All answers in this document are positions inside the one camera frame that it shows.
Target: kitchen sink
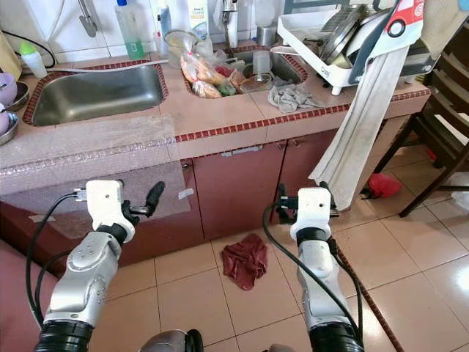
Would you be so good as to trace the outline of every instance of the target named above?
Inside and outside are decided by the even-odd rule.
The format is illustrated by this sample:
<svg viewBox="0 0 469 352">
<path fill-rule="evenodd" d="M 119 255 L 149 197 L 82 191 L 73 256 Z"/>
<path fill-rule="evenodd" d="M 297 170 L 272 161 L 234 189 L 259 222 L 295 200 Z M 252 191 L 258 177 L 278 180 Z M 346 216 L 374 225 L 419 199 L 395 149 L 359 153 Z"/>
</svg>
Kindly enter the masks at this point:
<svg viewBox="0 0 469 352">
<path fill-rule="evenodd" d="M 243 69 L 245 77 L 252 76 L 252 56 L 254 51 L 242 51 L 235 53 L 234 57 L 244 60 L 246 66 Z M 298 71 L 284 58 L 283 55 L 270 53 L 270 62 L 272 62 L 272 73 L 275 76 L 283 79 L 284 81 L 292 80 L 292 83 L 297 84 L 301 82 L 301 77 Z"/>
<path fill-rule="evenodd" d="M 32 124 L 81 121 L 140 111 L 164 99 L 158 71 L 141 66 L 116 72 L 90 72 L 55 78 L 40 93 Z"/>
</svg>

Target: faucet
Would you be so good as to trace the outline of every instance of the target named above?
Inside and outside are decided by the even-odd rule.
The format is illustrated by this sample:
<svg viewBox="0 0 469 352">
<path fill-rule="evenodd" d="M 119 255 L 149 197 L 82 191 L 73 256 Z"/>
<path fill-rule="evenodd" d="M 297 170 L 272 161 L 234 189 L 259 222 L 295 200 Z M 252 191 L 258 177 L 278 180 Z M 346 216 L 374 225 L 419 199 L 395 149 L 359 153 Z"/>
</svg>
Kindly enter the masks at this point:
<svg viewBox="0 0 469 352">
<path fill-rule="evenodd" d="M 96 23 L 93 22 L 93 19 L 89 15 L 88 8 L 86 7 L 85 0 L 78 0 L 80 4 L 81 12 L 83 15 L 80 16 L 80 22 L 85 28 L 86 33 L 91 37 L 96 37 L 97 26 Z"/>
<path fill-rule="evenodd" d="M 225 27 L 225 41 L 226 47 L 228 48 L 229 57 L 233 57 L 233 50 L 229 44 L 229 35 L 228 35 L 228 23 L 229 18 L 231 17 L 232 12 L 237 12 L 237 0 L 223 0 L 223 15 L 221 17 L 221 23 Z"/>
</svg>

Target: purple bowl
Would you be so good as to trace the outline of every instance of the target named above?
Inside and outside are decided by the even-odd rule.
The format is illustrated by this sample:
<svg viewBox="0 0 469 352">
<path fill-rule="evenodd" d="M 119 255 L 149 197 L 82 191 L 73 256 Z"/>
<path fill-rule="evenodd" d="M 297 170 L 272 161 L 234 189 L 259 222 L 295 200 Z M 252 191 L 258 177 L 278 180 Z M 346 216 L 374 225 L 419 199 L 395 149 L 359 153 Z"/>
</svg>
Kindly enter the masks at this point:
<svg viewBox="0 0 469 352">
<path fill-rule="evenodd" d="M 14 75 L 9 73 L 0 73 L 0 87 L 4 84 L 6 84 L 6 86 L 0 88 L 0 103 L 8 106 L 14 101 L 16 93 L 18 92 Z"/>
</svg>

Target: black cable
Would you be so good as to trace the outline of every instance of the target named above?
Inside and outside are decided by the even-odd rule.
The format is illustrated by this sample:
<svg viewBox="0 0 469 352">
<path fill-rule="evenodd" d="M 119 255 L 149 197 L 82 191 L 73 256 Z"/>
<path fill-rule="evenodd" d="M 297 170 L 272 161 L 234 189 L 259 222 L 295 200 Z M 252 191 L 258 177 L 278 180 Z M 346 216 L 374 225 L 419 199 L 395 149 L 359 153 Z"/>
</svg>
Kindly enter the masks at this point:
<svg viewBox="0 0 469 352">
<path fill-rule="evenodd" d="M 269 238 L 270 242 L 272 242 L 278 249 L 280 249 L 289 259 L 293 260 L 296 265 L 298 265 L 300 268 L 302 268 L 328 295 L 329 297 L 337 304 L 337 306 L 340 308 L 340 310 L 344 313 L 345 317 L 350 321 L 350 325 L 352 326 L 352 329 L 355 333 L 355 336 L 359 339 L 359 332 L 358 332 L 358 327 L 355 321 L 352 318 L 352 315 L 349 313 L 347 308 L 340 302 L 340 300 L 334 295 L 334 293 L 329 289 L 329 287 L 322 282 L 322 280 L 317 277 L 301 260 L 296 258 L 293 253 L 291 253 L 288 249 L 283 247 L 271 234 L 268 229 L 268 217 L 270 214 L 270 211 L 278 205 L 277 202 L 271 203 L 268 207 L 264 209 L 264 213 L 262 214 L 262 228 L 264 229 L 264 232 L 266 236 Z"/>
<path fill-rule="evenodd" d="M 55 201 L 55 203 L 51 206 L 48 212 L 44 215 L 43 220 L 37 226 L 37 229 L 36 231 L 34 231 L 31 241 L 29 242 L 28 252 L 26 253 L 26 295 L 28 296 L 29 307 L 31 308 L 32 314 L 34 318 L 36 319 L 36 322 L 39 326 L 42 326 L 42 324 L 40 322 L 39 312 L 37 311 L 37 307 L 34 302 L 34 299 L 32 296 L 32 289 L 31 289 L 31 262 L 32 262 L 32 254 L 34 251 L 34 245 L 36 244 L 36 241 L 39 238 L 39 235 L 43 231 L 45 224 L 47 224 L 47 220 L 49 219 L 53 211 L 57 208 L 57 206 L 62 201 L 68 198 L 76 198 L 76 197 L 77 197 L 76 193 L 70 193 L 70 194 L 65 194 L 64 196 L 58 198 L 58 200 Z"/>
<path fill-rule="evenodd" d="M 22 35 L 19 35 L 19 34 L 15 34 L 15 33 L 12 33 L 12 32 L 7 32 L 7 31 L 4 31 L 4 30 L 2 30 L 2 32 L 5 33 L 5 34 L 8 34 L 8 35 L 11 35 L 12 37 L 17 37 L 17 38 L 20 38 L 20 39 L 22 39 L 22 40 L 27 40 L 28 42 L 33 43 L 33 44 L 35 44 L 35 45 L 41 47 L 41 48 L 44 49 L 45 51 L 47 51 L 47 54 L 49 54 L 49 55 L 51 56 L 51 58 L 52 58 L 52 65 L 45 66 L 45 68 L 52 68 L 52 67 L 54 67 L 54 66 L 56 65 L 56 58 L 55 58 L 55 56 L 52 54 L 52 51 L 50 51 L 49 49 L 47 49 L 44 45 L 39 44 L 38 42 L 35 42 L 35 41 L 32 40 L 32 39 L 23 37 Z"/>
<path fill-rule="evenodd" d="M 44 322 L 44 315 L 43 315 L 43 311 L 41 310 L 41 301 L 40 301 L 40 297 L 41 297 L 41 285 L 43 283 L 43 278 L 44 278 L 44 275 L 45 273 L 47 272 L 47 270 L 49 269 L 49 267 L 58 259 L 62 258 L 62 257 L 65 257 L 66 255 L 69 255 L 70 254 L 70 251 L 66 251 L 66 252 L 62 252 L 62 253 L 58 253 L 56 255 L 54 255 L 42 268 L 41 268 L 41 272 L 39 273 L 38 277 L 37 277 L 37 282 L 36 282 L 36 290 L 34 292 L 34 300 L 35 300 L 35 303 L 36 303 L 36 308 L 37 308 L 37 312 L 38 312 L 38 315 L 39 315 L 39 318 L 40 318 L 40 323 L 42 324 Z"/>
<path fill-rule="evenodd" d="M 360 285 L 358 284 L 358 280 L 353 274 L 350 269 L 345 266 L 345 264 L 341 261 L 338 255 L 334 255 L 334 258 L 336 258 L 337 263 L 340 265 L 342 269 L 350 276 L 352 279 L 353 285 L 355 286 L 355 291 L 357 292 L 357 308 L 358 308 L 358 333 L 360 337 L 360 341 L 363 341 L 363 303 L 362 303 L 362 298 L 361 298 L 361 289 Z"/>
</svg>

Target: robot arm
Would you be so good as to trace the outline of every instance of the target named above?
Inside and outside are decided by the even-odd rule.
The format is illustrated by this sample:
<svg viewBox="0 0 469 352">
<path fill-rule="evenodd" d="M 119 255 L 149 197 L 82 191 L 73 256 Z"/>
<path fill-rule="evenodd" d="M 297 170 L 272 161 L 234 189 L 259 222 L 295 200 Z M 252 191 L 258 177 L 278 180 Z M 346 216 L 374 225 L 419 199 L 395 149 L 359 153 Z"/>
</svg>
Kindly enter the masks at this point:
<svg viewBox="0 0 469 352">
<path fill-rule="evenodd" d="M 87 351 L 88 341 L 117 272 L 121 246 L 135 234 L 139 218 L 151 215 L 164 190 L 157 183 L 144 207 L 122 200 L 120 181 L 92 180 L 76 190 L 87 201 L 94 232 L 88 233 L 67 258 L 67 269 L 51 296 L 36 351 Z"/>
<path fill-rule="evenodd" d="M 330 251 L 329 218 L 337 214 L 327 184 L 302 188 L 298 198 L 280 197 L 279 203 L 282 208 L 297 211 L 290 235 L 298 244 L 297 260 L 300 263 L 297 264 L 301 265 L 298 280 L 303 287 L 306 325 L 314 352 L 364 351 L 357 326 L 348 313 L 347 302 L 339 287 L 339 264 Z M 279 244 L 275 239 L 270 240 L 275 245 Z"/>
</svg>

